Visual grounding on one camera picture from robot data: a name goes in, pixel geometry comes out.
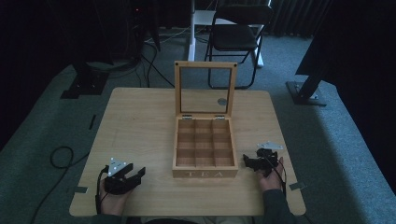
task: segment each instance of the hinge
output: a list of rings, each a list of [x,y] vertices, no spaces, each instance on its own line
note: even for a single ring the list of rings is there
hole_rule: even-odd
[[[216,115],[215,119],[225,119],[224,115]]]
[[[182,119],[192,119],[192,115],[183,115],[181,116]]]

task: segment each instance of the metal stand base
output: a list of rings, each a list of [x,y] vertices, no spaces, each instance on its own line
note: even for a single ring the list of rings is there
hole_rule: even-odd
[[[301,98],[299,96],[299,91],[300,88],[303,86],[303,82],[294,82],[294,81],[289,81],[286,82],[286,86],[289,89],[289,92],[291,94],[291,98],[293,99],[293,102],[296,105],[320,105],[320,106],[326,106],[326,102],[324,102],[323,97],[321,96],[321,93],[319,90],[315,90],[314,94],[312,94],[311,97],[308,99]]]
[[[92,84],[81,86],[76,76],[68,91],[64,91],[61,99],[77,99],[80,95],[100,95],[106,85],[109,73],[92,71],[94,79]]]

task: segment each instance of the sleeve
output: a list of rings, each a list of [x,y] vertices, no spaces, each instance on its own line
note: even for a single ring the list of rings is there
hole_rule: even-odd
[[[92,217],[91,224],[120,224],[122,217],[99,214]]]
[[[264,216],[262,224],[297,223],[288,202],[280,189],[269,189],[262,194]]]

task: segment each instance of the black chair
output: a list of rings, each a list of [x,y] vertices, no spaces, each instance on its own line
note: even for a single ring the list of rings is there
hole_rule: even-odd
[[[205,61],[207,57],[212,62],[212,58],[215,56],[244,56],[240,62],[243,63],[249,53],[257,50],[250,83],[246,86],[235,86],[236,89],[247,89],[254,82],[262,47],[263,31],[269,24],[272,15],[271,7],[265,5],[226,5],[219,7],[215,12],[206,47]],[[232,24],[224,24],[224,22],[219,22],[219,19],[230,21]],[[213,54],[213,49],[217,51],[245,51],[246,54]],[[208,85],[212,89],[228,89],[228,87],[212,85],[210,69]]]

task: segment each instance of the open wooden box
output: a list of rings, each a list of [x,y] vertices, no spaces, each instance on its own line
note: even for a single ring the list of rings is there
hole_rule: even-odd
[[[208,69],[228,78],[228,90],[196,90],[188,76]],[[176,129],[173,177],[235,177],[238,172],[231,113],[237,63],[175,62]]]

